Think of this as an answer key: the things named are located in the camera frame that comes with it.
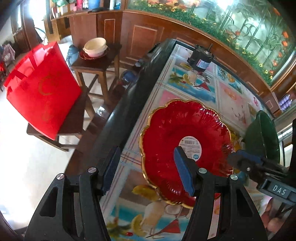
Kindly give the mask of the purple bottle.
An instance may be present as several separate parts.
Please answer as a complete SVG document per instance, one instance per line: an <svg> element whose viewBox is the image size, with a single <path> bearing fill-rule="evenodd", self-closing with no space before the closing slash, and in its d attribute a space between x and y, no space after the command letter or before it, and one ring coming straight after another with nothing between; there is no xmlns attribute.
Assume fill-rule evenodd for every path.
<svg viewBox="0 0 296 241"><path fill-rule="evenodd" d="M280 106L284 105L290 99L290 94L286 94L280 101Z"/></svg>
<svg viewBox="0 0 296 241"><path fill-rule="evenodd" d="M291 106L292 100L288 99L284 104L281 105L281 111L286 111Z"/></svg>

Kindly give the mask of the purple bottle left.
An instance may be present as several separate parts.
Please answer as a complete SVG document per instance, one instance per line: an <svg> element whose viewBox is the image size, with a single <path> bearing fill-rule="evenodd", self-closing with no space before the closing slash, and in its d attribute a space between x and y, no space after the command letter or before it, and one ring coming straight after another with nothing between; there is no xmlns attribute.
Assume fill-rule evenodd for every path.
<svg viewBox="0 0 296 241"><path fill-rule="evenodd" d="M284 105L290 99L290 94L286 94L280 101L280 106Z"/></svg>

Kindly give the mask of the blue thermos flask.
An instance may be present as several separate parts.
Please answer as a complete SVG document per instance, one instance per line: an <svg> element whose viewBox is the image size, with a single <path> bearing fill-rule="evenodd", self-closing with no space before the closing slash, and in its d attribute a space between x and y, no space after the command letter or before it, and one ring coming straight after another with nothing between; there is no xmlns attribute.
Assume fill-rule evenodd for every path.
<svg viewBox="0 0 296 241"><path fill-rule="evenodd" d="M93 10L100 7L100 0L89 0L88 1L88 9Z"/></svg>

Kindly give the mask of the dark green plastic bowl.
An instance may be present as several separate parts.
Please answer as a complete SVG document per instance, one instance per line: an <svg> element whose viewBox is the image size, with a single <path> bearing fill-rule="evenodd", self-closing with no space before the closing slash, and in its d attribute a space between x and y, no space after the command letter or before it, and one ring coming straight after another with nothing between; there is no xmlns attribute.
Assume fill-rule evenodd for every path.
<svg viewBox="0 0 296 241"><path fill-rule="evenodd" d="M280 163L280 146L274 123L260 110L249 125L244 137L245 150L252 155Z"/></svg>

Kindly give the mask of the purple bottle right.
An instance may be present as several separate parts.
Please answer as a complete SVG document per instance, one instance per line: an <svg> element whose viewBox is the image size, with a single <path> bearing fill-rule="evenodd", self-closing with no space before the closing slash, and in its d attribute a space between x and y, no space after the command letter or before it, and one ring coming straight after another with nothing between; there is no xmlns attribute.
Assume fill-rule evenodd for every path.
<svg viewBox="0 0 296 241"><path fill-rule="evenodd" d="M281 105L281 111L286 111L291 106L292 100L288 99L284 104Z"/></svg>

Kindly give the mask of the wooden side stool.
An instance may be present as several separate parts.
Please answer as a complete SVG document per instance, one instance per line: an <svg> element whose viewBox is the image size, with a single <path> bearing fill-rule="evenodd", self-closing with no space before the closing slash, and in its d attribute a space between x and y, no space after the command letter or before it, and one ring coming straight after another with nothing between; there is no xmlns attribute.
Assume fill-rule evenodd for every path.
<svg viewBox="0 0 296 241"><path fill-rule="evenodd" d="M119 80L119 54L121 48L122 45L119 43L110 44L108 45L107 52L103 54L103 56L92 60L86 60L79 57L72 65L79 86L82 87L82 89L87 90L87 94L90 97L103 99L106 104L111 103L110 93ZM86 86L83 73L95 75L92 83L95 81L99 82L102 94L91 92L92 86ZM107 73L114 74L111 86L107 86Z"/></svg>

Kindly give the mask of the colourful fruit pattern tablecloth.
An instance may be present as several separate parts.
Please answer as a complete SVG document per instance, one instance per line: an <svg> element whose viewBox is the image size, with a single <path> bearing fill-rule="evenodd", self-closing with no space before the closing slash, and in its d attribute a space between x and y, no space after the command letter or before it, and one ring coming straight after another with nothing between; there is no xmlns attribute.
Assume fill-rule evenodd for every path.
<svg viewBox="0 0 296 241"><path fill-rule="evenodd" d="M176 44L139 115L110 191L100 204L112 240L181 240L195 198L184 190L175 147L199 167L226 177L231 151L259 149L278 161L273 117L225 68L193 70L191 49Z"/></svg>

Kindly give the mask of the wooden chair under bag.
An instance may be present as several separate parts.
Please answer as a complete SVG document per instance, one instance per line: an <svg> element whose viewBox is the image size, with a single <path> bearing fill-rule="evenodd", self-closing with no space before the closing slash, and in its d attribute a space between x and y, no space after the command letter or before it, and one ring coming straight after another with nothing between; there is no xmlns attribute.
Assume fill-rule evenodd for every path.
<svg viewBox="0 0 296 241"><path fill-rule="evenodd" d="M42 140L56 149L67 152L70 149L75 149L77 145L61 144L59 142L60 136L75 136L77 138L81 138L84 132L83 122L86 120L92 120L94 116L95 111L86 89L82 91L81 96L76 100L69 114L66 116L55 139L52 140L46 137L35 130L30 124L28 124L27 127L27 134Z"/></svg>

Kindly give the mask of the small black electric motor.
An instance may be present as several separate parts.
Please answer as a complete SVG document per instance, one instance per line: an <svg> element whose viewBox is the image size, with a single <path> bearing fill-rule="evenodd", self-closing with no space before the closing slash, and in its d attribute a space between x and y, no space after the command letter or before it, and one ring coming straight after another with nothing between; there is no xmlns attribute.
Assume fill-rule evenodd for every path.
<svg viewBox="0 0 296 241"><path fill-rule="evenodd" d="M188 64L196 71L204 72L212 60L214 55L210 52L213 44L210 44L208 48L200 45L196 45L191 56L187 59Z"/></svg>

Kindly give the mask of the red scalloped glass plate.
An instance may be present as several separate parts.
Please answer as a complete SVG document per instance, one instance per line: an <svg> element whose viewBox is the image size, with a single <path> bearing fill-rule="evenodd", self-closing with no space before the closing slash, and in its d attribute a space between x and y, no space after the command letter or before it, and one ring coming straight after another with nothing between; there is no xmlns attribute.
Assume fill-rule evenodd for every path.
<svg viewBox="0 0 296 241"><path fill-rule="evenodd" d="M228 127L217 112L196 100L173 99L153 110L140 134L139 148L147 183L168 204L192 208L195 198L184 190L174 161L174 149L186 137L201 145L198 167L221 177L233 173L226 160L234 152Z"/></svg>

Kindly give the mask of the red gift bag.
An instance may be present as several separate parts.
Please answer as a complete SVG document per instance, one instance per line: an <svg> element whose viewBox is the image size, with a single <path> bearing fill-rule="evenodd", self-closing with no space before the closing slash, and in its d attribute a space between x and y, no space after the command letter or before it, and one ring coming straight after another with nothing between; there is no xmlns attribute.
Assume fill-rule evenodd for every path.
<svg viewBox="0 0 296 241"><path fill-rule="evenodd" d="M39 44L4 82L6 98L28 123L54 140L81 95L57 42Z"/></svg>

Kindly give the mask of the stacked cream bowls on stool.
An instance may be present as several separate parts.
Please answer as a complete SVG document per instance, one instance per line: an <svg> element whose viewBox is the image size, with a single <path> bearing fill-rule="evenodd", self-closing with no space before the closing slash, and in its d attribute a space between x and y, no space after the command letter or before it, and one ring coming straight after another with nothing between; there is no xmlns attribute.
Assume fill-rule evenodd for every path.
<svg viewBox="0 0 296 241"><path fill-rule="evenodd" d="M84 47L82 48L82 53L86 54L86 57L98 58L105 53L107 48L108 46L106 39L97 37L85 43Z"/></svg>

